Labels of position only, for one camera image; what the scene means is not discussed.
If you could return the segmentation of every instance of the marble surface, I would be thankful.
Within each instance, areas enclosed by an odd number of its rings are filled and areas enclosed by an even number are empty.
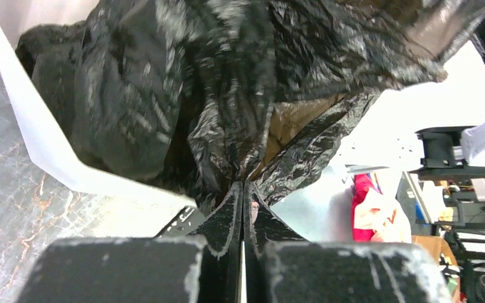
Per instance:
[[[179,210],[72,192],[29,160],[0,77],[0,302],[13,302],[40,253],[62,237],[155,235]]]

